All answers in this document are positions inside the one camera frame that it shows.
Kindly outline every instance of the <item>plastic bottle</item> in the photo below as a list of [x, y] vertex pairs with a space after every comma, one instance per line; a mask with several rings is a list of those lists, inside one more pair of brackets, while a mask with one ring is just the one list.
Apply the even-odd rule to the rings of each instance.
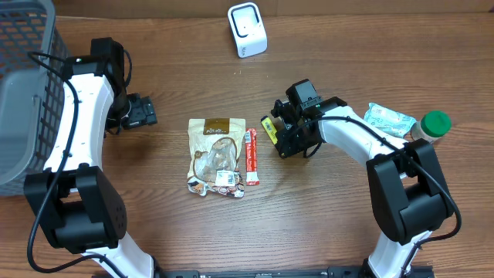
[[424, 138], [429, 143], [433, 143], [447, 134], [451, 126], [451, 120], [446, 113], [431, 111], [414, 124], [410, 135], [414, 140]]

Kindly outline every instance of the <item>snack bag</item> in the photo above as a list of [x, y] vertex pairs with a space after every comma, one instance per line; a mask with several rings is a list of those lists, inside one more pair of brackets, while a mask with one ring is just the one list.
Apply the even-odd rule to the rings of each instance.
[[188, 190], [201, 196], [212, 191], [243, 197], [244, 184], [237, 163], [244, 134], [245, 119], [190, 119]]
[[257, 176], [257, 131], [255, 128], [247, 129], [245, 132], [245, 167], [246, 184], [259, 185]]

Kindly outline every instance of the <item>brown label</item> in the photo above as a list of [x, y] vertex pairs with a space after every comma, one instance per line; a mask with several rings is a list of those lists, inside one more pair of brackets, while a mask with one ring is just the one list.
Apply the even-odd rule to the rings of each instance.
[[228, 134], [230, 132], [230, 119], [206, 119], [203, 135]]

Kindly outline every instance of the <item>green bottle cap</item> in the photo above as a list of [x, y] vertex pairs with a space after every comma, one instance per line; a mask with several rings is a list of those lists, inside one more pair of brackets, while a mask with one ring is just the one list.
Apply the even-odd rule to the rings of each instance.
[[431, 137], [441, 137], [451, 129], [449, 116], [442, 111], [431, 111], [420, 121], [422, 130]]

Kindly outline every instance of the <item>gray basket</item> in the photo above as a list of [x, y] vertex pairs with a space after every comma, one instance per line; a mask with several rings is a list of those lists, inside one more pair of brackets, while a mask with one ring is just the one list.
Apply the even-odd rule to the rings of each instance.
[[0, 195], [23, 194], [25, 176], [42, 171], [62, 116], [63, 82], [34, 64], [28, 51], [69, 55], [55, 29], [53, 3], [0, 0]]

